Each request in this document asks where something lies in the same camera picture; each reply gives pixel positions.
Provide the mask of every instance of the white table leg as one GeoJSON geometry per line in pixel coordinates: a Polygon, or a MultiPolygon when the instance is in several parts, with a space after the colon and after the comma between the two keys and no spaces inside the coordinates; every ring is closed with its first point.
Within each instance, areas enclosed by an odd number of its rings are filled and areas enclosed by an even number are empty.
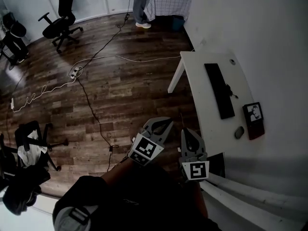
{"type": "Polygon", "coordinates": [[[173,90],[174,90],[175,86],[177,85],[180,77],[182,76],[184,70],[185,70],[184,63],[183,63],[183,60],[181,59],[179,66],[178,66],[177,70],[175,71],[174,76],[172,78],[172,81],[171,81],[171,83],[168,87],[168,93],[173,92],[173,90]]]}

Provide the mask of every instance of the chair caster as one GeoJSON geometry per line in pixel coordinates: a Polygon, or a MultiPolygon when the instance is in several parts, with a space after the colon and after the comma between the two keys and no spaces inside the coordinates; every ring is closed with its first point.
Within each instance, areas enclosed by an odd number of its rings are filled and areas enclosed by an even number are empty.
{"type": "Polygon", "coordinates": [[[63,142],[63,145],[68,146],[68,140],[67,139],[63,142]]]}

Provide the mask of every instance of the white cloth on chair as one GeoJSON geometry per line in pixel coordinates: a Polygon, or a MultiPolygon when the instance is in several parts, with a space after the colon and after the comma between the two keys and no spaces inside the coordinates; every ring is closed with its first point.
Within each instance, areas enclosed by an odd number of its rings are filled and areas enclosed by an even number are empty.
{"type": "MultiPolygon", "coordinates": [[[[37,140],[38,132],[34,130],[32,133],[28,135],[28,138],[37,140]]],[[[21,145],[18,147],[18,155],[22,159],[25,167],[28,167],[30,165],[35,165],[39,161],[40,152],[43,152],[44,154],[47,152],[46,146],[38,146],[29,144],[30,150],[25,151],[24,146],[21,145]]]]}

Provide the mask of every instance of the white shoe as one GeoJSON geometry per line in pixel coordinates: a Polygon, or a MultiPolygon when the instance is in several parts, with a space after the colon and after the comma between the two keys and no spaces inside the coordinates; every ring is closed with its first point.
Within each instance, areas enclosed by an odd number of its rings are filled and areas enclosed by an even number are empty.
{"type": "Polygon", "coordinates": [[[151,24],[149,24],[149,23],[140,24],[140,23],[136,22],[136,26],[143,27],[144,29],[149,29],[151,27],[151,24]]]}

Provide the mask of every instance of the white cable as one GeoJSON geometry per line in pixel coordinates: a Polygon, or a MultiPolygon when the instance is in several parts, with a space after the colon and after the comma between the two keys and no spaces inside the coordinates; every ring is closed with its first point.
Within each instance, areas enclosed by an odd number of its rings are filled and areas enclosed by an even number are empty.
{"type": "MultiPolygon", "coordinates": [[[[96,58],[92,58],[92,59],[91,59],[91,58],[88,58],[88,59],[80,60],[80,61],[74,63],[74,65],[72,66],[71,70],[74,68],[74,66],[75,66],[76,64],[78,64],[78,63],[80,63],[80,62],[87,61],[87,60],[94,60],[94,59],[107,58],[107,57],[119,57],[119,58],[122,58],[122,59],[127,60],[127,61],[130,61],[130,62],[134,62],[134,63],[148,63],[148,62],[153,62],[153,61],[163,60],[163,59],[179,58],[179,57],[181,57],[181,56],[162,57],[162,58],[157,58],[157,59],[152,59],[152,60],[147,60],[147,61],[135,61],[135,60],[127,59],[127,58],[125,58],[125,57],[118,56],[118,55],[100,56],[100,57],[96,57],[96,58]]],[[[82,72],[81,72],[81,74],[80,74],[79,76],[76,76],[72,82],[67,82],[67,83],[65,83],[65,84],[63,84],[63,85],[61,85],[61,86],[59,86],[59,87],[55,87],[54,89],[49,90],[49,91],[45,91],[46,88],[47,88],[47,85],[44,85],[44,86],[42,87],[41,94],[40,94],[38,97],[35,97],[35,93],[33,93],[32,96],[31,96],[31,101],[30,101],[30,102],[28,102],[28,101],[29,101],[29,97],[27,97],[25,105],[22,106],[22,107],[20,107],[20,109],[19,109],[19,110],[16,110],[16,111],[14,110],[14,108],[12,108],[13,112],[15,113],[15,112],[20,111],[22,108],[25,108],[27,104],[31,104],[32,101],[34,101],[35,99],[38,99],[38,98],[41,97],[44,93],[52,92],[52,91],[54,91],[55,89],[61,88],[61,87],[65,86],[65,85],[68,85],[68,84],[73,84],[73,83],[76,81],[76,79],[79,78],[79,77],[83,74],[83,68],[81,68],[81,69],[78,70],[78,72],[79,72],[80,70],[82,70],[82,72]]]]}

